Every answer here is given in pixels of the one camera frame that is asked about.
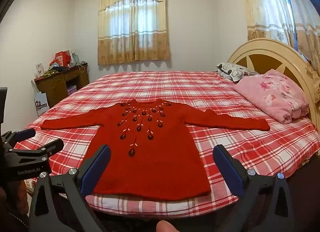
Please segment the person's right hand thumb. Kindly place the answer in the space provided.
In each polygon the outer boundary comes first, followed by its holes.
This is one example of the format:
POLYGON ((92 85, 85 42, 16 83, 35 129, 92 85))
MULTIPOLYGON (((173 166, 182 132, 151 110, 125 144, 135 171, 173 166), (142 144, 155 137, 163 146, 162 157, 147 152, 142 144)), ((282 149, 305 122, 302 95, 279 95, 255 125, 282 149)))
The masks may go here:
POLYGON ((161 220, 156 225, 156 232, 178 232, 178 230, 171 223, 161 220))

